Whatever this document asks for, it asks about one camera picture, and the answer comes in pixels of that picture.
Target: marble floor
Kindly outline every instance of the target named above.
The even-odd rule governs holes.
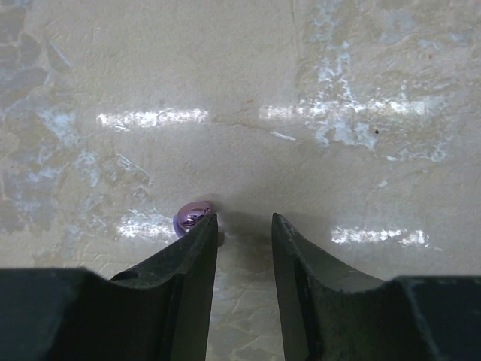
[[[0,267],[110,277],[212,201],[208,360],[283,359],[270,221],[479,274],[481,3],[0,0]]]

